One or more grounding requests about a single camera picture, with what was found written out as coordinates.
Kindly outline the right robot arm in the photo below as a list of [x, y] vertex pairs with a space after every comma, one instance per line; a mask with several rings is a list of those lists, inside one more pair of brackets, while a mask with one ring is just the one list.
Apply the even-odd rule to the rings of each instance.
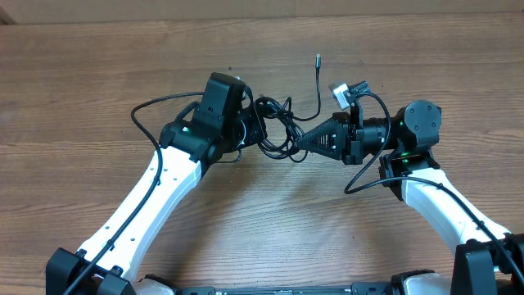
[[393, 275], [387, 294], [521, 294], [523, 236], [476, 209], [449, 181], [432, 154], [441, 109], [418, 100], [393, 117], [363, 119], [354, 102], [296, 144], [300, 150], [358, 165], [380, 162], [378, 183], [420, 214], [454, 256], [451, 277], [432, 270]]

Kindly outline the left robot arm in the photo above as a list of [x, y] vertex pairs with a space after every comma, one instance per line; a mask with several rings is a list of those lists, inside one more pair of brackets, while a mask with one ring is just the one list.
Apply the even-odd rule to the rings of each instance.
[[264, 137], [247, 85], [212, 73], [191, 102], [151, 137], [155, 148], [140, 180], [109, 220], [76, 252], [58, 248], [46, 265], [48, 294], [133, 294], [156, 235], [180, 201], [223, 155]]

